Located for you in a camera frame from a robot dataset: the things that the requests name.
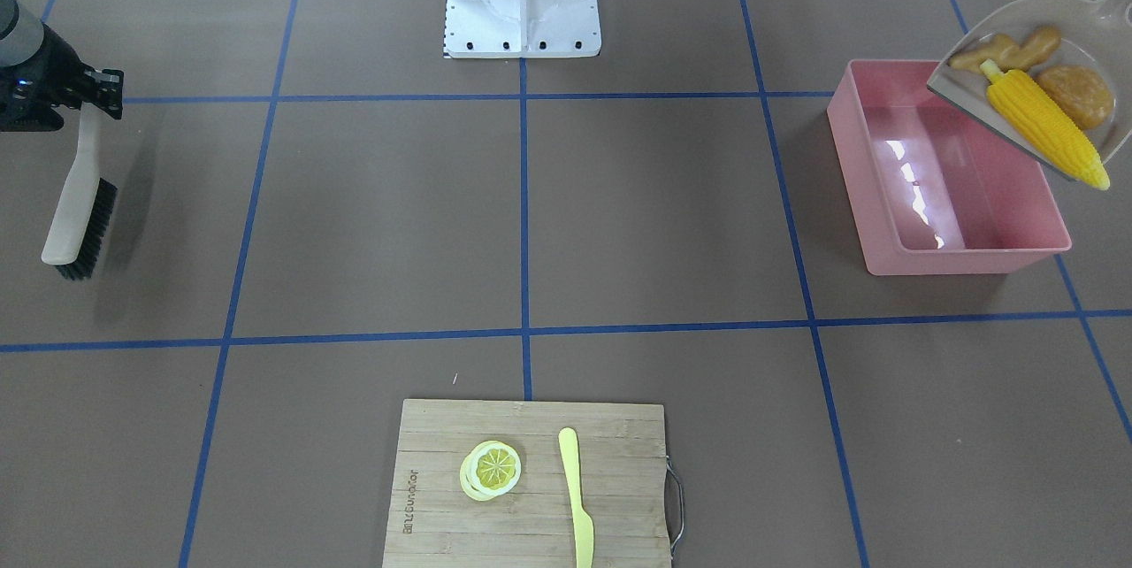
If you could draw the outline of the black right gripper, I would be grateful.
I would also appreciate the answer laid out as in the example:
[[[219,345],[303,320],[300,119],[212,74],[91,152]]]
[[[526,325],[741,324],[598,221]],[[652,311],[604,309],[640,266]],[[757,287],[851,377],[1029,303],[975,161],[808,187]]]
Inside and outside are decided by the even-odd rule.
[[[80,109],[92,104],[121,120],[125,72],[82,63],[72,45],[51,27],[43,29],[40,48],[28,60],[1,68],[3,132],[54,132],[65,124],[55,107]]]

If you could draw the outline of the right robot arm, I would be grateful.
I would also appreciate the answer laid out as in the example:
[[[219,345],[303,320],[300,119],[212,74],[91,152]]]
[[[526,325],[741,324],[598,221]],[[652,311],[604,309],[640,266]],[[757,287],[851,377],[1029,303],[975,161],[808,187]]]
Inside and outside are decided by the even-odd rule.
[[[65,38],[22,5],[1,5],[1,128],[5,132],[54,132],[65,127],[59,107],[86,104],[121,120],[125,72],[97,71]]]

